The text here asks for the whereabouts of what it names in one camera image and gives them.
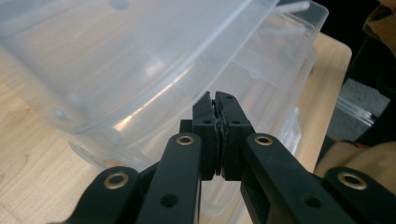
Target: light wood surface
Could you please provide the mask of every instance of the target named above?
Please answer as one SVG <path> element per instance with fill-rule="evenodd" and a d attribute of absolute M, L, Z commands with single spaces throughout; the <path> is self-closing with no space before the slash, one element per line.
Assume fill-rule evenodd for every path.
<path fill-rule="evenodd" d="M 326 35 L 318 36 L 315 48 L 318 61 L 298 103 L 303 136 L 296 157 L 308 171 L 315 166 L 351 55 L 348 47 Z M 0 64 L 1 74 L 9 72 L 7 65 Z M 97 175 L 0 82 L 0 223 L 63 221 Z M 223 220 L 230 220 L 233 210 L 243 207 L 238 200 Z M 236 218 L 249 222 L 247 214 Z"/>

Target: clear plastic container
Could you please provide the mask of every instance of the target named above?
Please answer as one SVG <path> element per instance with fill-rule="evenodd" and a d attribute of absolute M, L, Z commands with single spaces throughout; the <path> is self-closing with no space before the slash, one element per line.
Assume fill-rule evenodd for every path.
<path fill-rule="evenodd" d="M 20 64 L 2 79 L 100 170 L 158 161 L 206 91 L 234 95 L 257 132 L 296 148 L 290 111 L 327 11 L 311 2 L 289 14 L 276 2 L 8 1 L 0 44 Z M 238 186 L 205 182 L 201 211 L 221 214 Z"/>

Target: transparent plastic bin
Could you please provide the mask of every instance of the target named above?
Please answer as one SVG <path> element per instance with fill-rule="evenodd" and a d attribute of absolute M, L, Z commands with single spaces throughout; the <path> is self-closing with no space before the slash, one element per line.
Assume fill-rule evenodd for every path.
<path fill-rule="evenodd" d="M 297 147 L 293 111 L 324 7 L 289 14 L 274 9 L 276 0 L 21 2 L 0 4 L 0 44 L 23 68 L 2 79 L 96 168 L 142 171 L 158 161 L 206 91 L 234 95 L 257 132 Z M 203 183 L 202 213 L 220 215 L 238 187 L 219 177 Z"/>

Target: screw hole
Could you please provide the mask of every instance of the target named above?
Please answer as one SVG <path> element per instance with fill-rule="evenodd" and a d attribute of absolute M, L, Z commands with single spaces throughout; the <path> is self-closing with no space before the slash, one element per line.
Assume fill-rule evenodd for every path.
<path fill-rule="evenodd" d="M 161 205 L 165 208 L 172 208 L 178 203 L 178 197 L 175 194 L 166 194 L 161 198 Z"/>
<path fill-rule="evenodd" d="M 270 146 L 273 144 L 273 140 L 271 138 L 268 137 L 264 137 L 264 136 L 257 136 L 254 141 L 262 146 Z"/>
<path fill-rule="evenodd" d="M 343 183 L 345 186 L 348 186 L 352 189 L 364 190 L 367 189 L 367 183 L 358 175 L 348 173 L 348 172 L 341 172 L 338 174 L 338 180 Z"/>
<path fill-rule="evenodd" d="M 321 207 L 320 200 L 313 195 L 306 195 L 304 197 L 304 203 L 308 207 L 312 207 L 312 208 L 320 208 Z"/>
<path fill-rule="evenodd" d="M 191 145 L 194 142 L 194 139 L 191 136 L 183 135 L 180 136 L 176 141 L 178 144 L 186 146 Z"/>
<path fill-rule="evenodd" d="M 109 175 L 105 179 L 105 188 L 107 189 L 120 189 L 124 187 L 129 180 L 129 176 L 124 172 L 117 172 Z"/>

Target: black metal bracket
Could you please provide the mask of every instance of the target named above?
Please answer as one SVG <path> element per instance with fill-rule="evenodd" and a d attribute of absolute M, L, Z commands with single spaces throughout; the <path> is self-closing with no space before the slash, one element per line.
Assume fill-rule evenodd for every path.
<path fill-rule="evenodd" d="M 161 160 L 142 173 L 104 170 L 64 223 L 197 223 L 201 181 L 241 181 L 253 223 L 396 223 L 396 197 L 345 167 L 322 180 L 273 136 L 255 133 L 237 100 L 207 92 Z"/>

